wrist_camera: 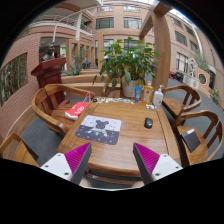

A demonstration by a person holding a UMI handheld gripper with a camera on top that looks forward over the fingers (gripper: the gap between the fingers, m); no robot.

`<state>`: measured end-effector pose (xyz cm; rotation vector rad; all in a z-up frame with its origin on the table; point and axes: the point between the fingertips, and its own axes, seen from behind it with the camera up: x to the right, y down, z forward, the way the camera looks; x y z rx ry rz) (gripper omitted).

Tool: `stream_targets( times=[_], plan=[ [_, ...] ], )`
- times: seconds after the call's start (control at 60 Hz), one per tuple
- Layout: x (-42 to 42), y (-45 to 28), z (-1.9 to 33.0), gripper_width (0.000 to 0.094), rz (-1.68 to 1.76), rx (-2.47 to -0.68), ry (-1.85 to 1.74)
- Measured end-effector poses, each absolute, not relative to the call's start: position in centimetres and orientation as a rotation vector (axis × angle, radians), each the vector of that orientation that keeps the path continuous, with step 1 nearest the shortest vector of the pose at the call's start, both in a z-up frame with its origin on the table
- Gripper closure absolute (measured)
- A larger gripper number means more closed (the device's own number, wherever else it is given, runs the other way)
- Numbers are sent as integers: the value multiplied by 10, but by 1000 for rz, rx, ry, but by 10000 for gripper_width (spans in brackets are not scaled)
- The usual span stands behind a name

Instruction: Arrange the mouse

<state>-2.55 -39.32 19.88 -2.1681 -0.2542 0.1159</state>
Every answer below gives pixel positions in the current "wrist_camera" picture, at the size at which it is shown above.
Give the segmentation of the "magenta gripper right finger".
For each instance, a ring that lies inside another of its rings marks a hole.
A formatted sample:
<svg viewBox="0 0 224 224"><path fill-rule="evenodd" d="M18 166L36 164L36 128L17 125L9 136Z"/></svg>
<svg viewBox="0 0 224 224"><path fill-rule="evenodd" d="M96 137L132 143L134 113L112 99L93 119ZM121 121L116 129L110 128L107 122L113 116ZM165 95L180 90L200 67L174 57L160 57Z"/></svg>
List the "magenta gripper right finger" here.
<svg viewBox="0 0 224 224"><path fill-rule="evenodd" d="M182 169L168 154L159 155L138 143L133 144L133 154L145 185Z"/></svg>

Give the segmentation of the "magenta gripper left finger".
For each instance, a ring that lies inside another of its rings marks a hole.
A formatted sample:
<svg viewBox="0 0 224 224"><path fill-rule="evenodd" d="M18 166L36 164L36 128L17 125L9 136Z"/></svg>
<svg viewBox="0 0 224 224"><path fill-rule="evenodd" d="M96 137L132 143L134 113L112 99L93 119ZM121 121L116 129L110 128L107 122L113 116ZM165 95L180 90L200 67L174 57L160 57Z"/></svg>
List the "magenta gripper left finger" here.
<svg viewBox="0 0 224 224"><path fill-rule="evenodd" d="M86 143L67 154L57 153L41 169L79 185L91 153L91 143Z"/></svg>

